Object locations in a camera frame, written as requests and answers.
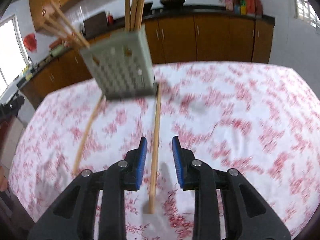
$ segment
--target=window frame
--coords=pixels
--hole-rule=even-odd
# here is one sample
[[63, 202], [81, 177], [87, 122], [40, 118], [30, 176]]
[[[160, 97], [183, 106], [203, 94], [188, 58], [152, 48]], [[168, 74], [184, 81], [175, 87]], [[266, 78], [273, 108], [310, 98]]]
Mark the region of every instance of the window frame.
[[[302, 17], [300, 17], [300, 15], [299, 15], [298, 2], [300, 2], [300, 3], [302, 4], [302, 11], [303, 11], [303, 16], [302, 16]], [[317, 20], [317, 19], [319, 19], [319, 17], [317, 16], [317, 14], [316, 14], [316, 12], [315, 12], [315, 14], [316, 14], [316, 20], [313, 20], [313, 19], [311, 18], [311, 12], [310, 12], [310, 6], [311, 6], [311, 4], [309, 3], [309, 1], [308, 1], [308, 0], [294, 0], [294, 3], [295, 3], [295, 14], [296, 14], [296, 15], [295, 15], [295, 18], [304, 21], [305, 23], [311, 25], [312, 27], [314, 27], [314, 26], [312, 25], [312, 23], [315, 24], [316, 26], [315, 26], [314, 28], [318, 31], [318, 30], [320, 29], [320, 21]], [[305, 18], [305, 17], [304, 17], [304, 15], [305, 15], [305, 12], [304, 12], [304, 3], [307, 3], [307, 4], [308, 4], [308, 18]]]

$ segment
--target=pot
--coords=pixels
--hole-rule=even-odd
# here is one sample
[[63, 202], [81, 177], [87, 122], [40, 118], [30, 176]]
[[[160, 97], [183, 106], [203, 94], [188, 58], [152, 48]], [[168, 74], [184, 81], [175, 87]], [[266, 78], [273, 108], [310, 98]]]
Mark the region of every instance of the pot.
[[165, 7], [168, 8], [179, 8], [181, 7], [186, 0], [160, 0]]

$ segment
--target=wooden chopstick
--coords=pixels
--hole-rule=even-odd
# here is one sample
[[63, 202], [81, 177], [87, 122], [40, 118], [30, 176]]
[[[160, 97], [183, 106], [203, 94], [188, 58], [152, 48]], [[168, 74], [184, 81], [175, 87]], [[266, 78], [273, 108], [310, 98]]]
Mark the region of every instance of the wooden chopstick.
[[136, 22], [136, 11], [137, 11], [137, 1], [138, 0], [132, 0], [131, 2], [131, 20], [130, 20], [130, 30], [134, 30], [134, 25]]
[[67, 38], [65, 36], [63, 36], [57, 29], [43, 23], [42, 25], [42, 28], [44, 28], [45, 30], [47, 30], [48, 32], [50, 32], [51, 34], [63, 39], [63, 40], [66, 40]]
[[52, 24], [53, 27], [58, 29], [58, 31], [64, 33], [70, 40], [74, 41], [78, 46], [82, 46], [82, 43], [78, 39], [76, 39], [72, 34], [68, 33], [60, 23], [53, 20], [49, 15], [45, 15], [44, 17], [49, 23]]
[[90, 118], [89, 118], [89, 120], [87, 122], [87, 125], [85, 127], [85, 130], [84, 130], [84, 133], [83, 133], [83, 136], [82, 136], [82, 139], [81, 139], [81, 142], [80, 142], [77, 154], [76, 154], [76, 158], [75, 158], [75, 161], [73, 163], [73, 169], [72, 169], [73, 174], [77, 174], [77, 172], [78, 172], [79, 164], [80, 164], [80, 161], [81, 161], [82, 152], [83, 152], [83, 148], [84, 148], [84, 144], [85, 144], [85, 142], [87, 140], [91, 125], [92, 125], [95, 117], [97, 116], [98, 108], [100, 106], [100, 103], [101, 103], [102, 99], [103, 99], [103, 93], [101, 94], [96, 106], [94, 107], [94, 109], [93, 109], [93, 111], [92, 111], [92, 113], [90, 115]]
[[124, 1], [124, 21], [125, 30], [130, 31], [130, 0]]
[[159, 130], [160, 130], [160, 110], [161, 110], [161, 87], [158, 85], [157, 103], [156, 103], [156, 117], [155, 130], [153, 133], [153, 147], [151, 160], [151, 174], [150, 174], [150, 193], [149, 193], [149, 213], [153, 214], [155, 211], [156, 198], [156, 180], [158, 172], [158, 150], [159, 150]]
[[139, 30], [141, 28], [143, 6], [144, 6], [144, 0], [138, 0], [136, 20], [134, 24], [135, 30]]
[[51, 0], [51, 5], [53, 6], [53, 8], [55, 9], [55, 11], [59, 14], [59, 16], [62, 18], [62, 20], [64, 21], [64, 23], [76, 34], [76, 36], [79, 38], [79, 40], [84, 44], [84, 46], [86, 46], [87, 48], [90, 48], [90, 43], [82, 36], [82, 34], [77, 31], [73, 25], [70, 23], [70, 21], [68, 20], [68, 18], [63, 14], [63, 12], [60, 10], [60, 8], [58, 7], [58, 5], [56, 5], [56, 3]]

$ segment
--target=red plastic bag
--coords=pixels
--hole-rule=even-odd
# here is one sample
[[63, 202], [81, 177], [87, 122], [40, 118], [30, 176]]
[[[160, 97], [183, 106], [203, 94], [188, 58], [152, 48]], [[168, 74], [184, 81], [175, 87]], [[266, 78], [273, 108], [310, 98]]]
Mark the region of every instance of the red plastic bag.
[[23, 38], [23, 44], [30, 52], [37, 52], [37, 40], [34, 33], [30, 33]]

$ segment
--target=metal screw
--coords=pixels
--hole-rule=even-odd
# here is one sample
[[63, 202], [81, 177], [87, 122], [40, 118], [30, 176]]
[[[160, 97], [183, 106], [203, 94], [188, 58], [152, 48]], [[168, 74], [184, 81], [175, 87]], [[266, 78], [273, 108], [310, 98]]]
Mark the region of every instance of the metal screw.
[[231, 176], [237, 176], [239, 174], [239, 172], [236, 169], [230, 169], [229, 173]]
[[199, 167], [201, 166], [202, 162], [200, 160], [193, 160], [192, 161], [192, 165], [195, 167]]
[[82, 175], [83, 177], [89, 177], [90, 174], [91, 174], [91, 171], [90, 171], [90, 170], [84, 170], [84, 171], [81, 172], [81, 175]]
[[119, 165], [119, 167], [123, 168], [123, 167], [128, 166], [128, 162], [125, 161], [125, 160], [122, 160], [122, 161], [119, 161], [119, 162], [118, 162], [118, 165]]

